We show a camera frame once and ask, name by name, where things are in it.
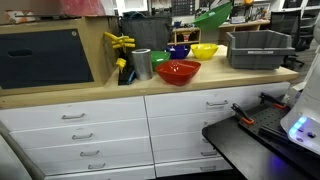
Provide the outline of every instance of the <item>gray storage bin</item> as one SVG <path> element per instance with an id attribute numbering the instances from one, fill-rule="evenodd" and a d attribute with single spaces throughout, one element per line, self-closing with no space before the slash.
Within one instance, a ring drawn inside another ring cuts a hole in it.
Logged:
<path id="1" fill-rule="evenodd" d="M 228 32 L 227 58 L 236 69 L 278 69 L 294 55 L 291 36 L 275 31 Z"/>

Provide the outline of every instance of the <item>blue bowl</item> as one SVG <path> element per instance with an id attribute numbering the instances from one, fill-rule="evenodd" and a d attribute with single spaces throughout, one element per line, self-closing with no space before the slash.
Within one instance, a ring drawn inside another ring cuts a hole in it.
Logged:
<path id="1" fill-rule="evenodd" d="M 166 52 L 170 52 L 170 59 L 184 59 L 190 52 L 190 46 L 168 46 Z"/>

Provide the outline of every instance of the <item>white cabinet drawer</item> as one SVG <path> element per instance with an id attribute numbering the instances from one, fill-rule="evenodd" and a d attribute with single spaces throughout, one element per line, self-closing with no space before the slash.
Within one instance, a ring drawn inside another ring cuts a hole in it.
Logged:
<path id="1" fill-rule="evenodd" d="M 103 157 L 98 159 L 42 163 L 37 164 L 37 166 L 42 170 L 42 172 L 45 175 L 56 175 L 85 171 L 97 171 L 104 169 L 144 166 L 152 164 L 152 153 L 149 152 L 122 156 Z"/>
<path id="2" fill-rule="evenodd" d="M 162 163 L 156 164 L 155 167 L 157 177 L 232 169 L 231 166 L 222 157 Z"/>
<path id="3" fill-rule="evenodd" d="M 170 149 L 155 151 L 153 153 L 155 163 L 165 163 L 174 161 L 185 161 L 192 159 L 203 159 L 220 157 L 220 154 L 212 146 L 198 146 L 183 149 Z"/>
<path id="4" fill-rule="evenodd" d="M 233 116 L 233 111 L 149 118 L 151 136 L 202 131 L 210 124 Z"/>
<path id="5" fill-rule="evenodd" d="M 243 86 L 203 91 L 171 93 L 146 96 L 148 117 L 162 117 L 182 114 L 230 110 L 232 103 L 244 108 L 256 106 L 261 92 L 273 96 L 286 93 L 289 83 Z"/>
<path id="6" fill-rule="evenodd" d="M 18 108 L 0 111 L 9 131 L 146 118 L 143 97 Z"/>
<path id="7" fill-rule="evenodd" d="M 154 152 L 199 146 L 211 147 L 210 143 L 208 143 L 202 136 L 201 131 L 193 133 L 152 136 L 151 142 Z"/>
<path id="8" fill-rule="evenodd" d="M 25 150 L 25 153 L 36 164 L 99 159 L 147 152 L 151 153 L 149 137 Z"/>
<path id="9" fill-rule="evenodd" d="M 120 140 L 149 136 L 146 119 L 15 131 L 10 135 L 23 149 Z"/>
<path id="10" fill-rule="evenodd" d="M 155 179 L 154 166 L 47 176 L 45 180 L 143 180 Z"/>

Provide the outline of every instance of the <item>wooden countertop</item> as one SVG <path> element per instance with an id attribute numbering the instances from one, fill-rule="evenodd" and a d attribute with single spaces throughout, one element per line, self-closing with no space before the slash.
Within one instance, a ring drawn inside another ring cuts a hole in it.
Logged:
<path id="1" fill-rule="evenodd" d="M 0 97 L 0 108 L 16 108 L 265 84 L 289 81 L 298 77 L 297 72 L 282 67 L 277 70 L 233 69 L 227 62 L 226 53 L 227 47 L 219 46 L 219 50 L 211 60 L 200 61 L 202 66 L 199 72 L 189 84 L 183 87 L 165 83 L 156 73 L 151 80 L 134 80 L 130 86 L 118 86 L 118 70 L 116 70 L 103 87 L 2 96 Z M 194 59 L 192 52 L 190 52 L 187 59 Z"/>
<path id="2" fill-rule="evenodd" d="M 246 27 L 246 26 L 255 26 L 255 25 L 266 25 L 270 24 L 269 20 L 258 20 L 252 21 L 247 23 L 240 23 L 240 24 L 222 24 L 219 28 L 228 28 L 228 27 Z"/>

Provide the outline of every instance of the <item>yellow bowl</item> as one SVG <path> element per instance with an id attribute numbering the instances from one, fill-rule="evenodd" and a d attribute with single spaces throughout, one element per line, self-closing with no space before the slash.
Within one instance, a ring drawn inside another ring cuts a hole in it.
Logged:
<path id="1" fill-rule="evenodd" d="M 216 44 L 193 44 L 191 50 L 199 60 L 209 60 L 218 50 Z"/>

